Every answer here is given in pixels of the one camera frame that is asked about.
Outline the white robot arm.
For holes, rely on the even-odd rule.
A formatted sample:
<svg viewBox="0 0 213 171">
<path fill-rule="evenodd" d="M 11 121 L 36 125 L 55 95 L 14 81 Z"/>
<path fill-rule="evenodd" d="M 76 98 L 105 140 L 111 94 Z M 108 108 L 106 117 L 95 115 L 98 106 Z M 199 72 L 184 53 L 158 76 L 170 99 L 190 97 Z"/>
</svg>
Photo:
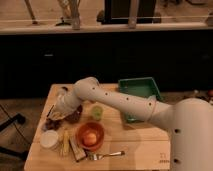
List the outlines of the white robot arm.
<svg viewBox="0 0 213 171">
<path fill-rule="evenodd" d="M 170 171 L 213 171 L 213 105 L 187 98 L 174 105 L 108 91 L 94 77 L 60 95 L 49 118 L 61 120 L 85 101 L 100 102 L 170 133 Z"/>
</svg>

